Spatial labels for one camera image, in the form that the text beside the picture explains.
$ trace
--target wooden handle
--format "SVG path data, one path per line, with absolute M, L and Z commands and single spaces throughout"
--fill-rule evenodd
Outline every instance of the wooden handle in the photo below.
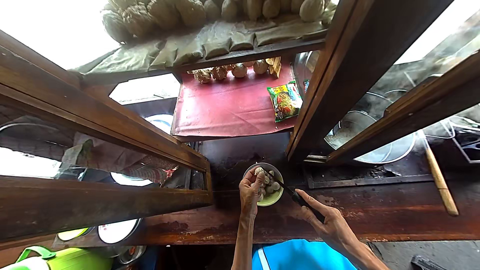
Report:
M 435 185 L 440 192 L 440 197 L 442 197 L 442 201 L 444 202 L 445 209 L 447 210 L 448 214 L 456 217 L 458 216 L 458 210 L 456 208 L 455 202 L 453 201 L 452 194 L 450 194 L 450 190 L 448 190 L 448 186 L 445 183 L 445 178 L 440 171 L 437 159 L 435 158 L 432 149 L 428 145 L 428 142 L 426 142 L 426 145 L 427 160 L 428 164 L 430 165 L 430 170 L 432 171 L 433 179 L 435 180 Z

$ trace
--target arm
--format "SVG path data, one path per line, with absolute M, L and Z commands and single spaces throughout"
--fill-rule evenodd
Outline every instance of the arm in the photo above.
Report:
M 325 243 L 363 270 L 388 270 L 370 248 L 357 239 L 338 209 L 320 203 L 303 190 L 296 191 L 309 205 L 325 216 L 323 224 L 310 209 L 305 206 L 301 208 L 304 219 L 313 226 Z
M 265 180 L 263 172 L 257 177 L 253 175 L 256 168 L 248 171 L 239 185 L 241 212 L 232 270 L 252 270 L 253 222 L 257 215 L 258 190 Z

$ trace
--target instant noodle packet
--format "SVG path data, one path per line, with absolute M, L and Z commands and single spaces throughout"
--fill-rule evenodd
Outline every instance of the instant noodle packet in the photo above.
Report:
M 275 109 L 275 122 L 280 122 L 299 113 L 302 100 L 295 81 L 282 86 L 267 87 L 267 91 Z

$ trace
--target blue shirt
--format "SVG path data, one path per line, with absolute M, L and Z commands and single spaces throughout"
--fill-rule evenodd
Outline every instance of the blue shirt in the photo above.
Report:
M 305 239 L 264 245 L 263 253 L 270 270 L 356 270 L 350 261 L 324 242 Z M 259 250 L 252 257 L 252 270 L 266 270 L 260 262 Z

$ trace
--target red mat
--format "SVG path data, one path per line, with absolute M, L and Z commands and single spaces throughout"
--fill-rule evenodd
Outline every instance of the red mat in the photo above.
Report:
M 222 81 L 201 84 L 192 74 L 182 74 L 183 84 L 175 108 L 172 134 L 180 136 L 248 136 L 293 127 L 297 117 L 275 123 L 267 87 L 293 81 L 289 62 L 282 62 L 280 77 L 249 68 L 244 78 L 231 72 Z

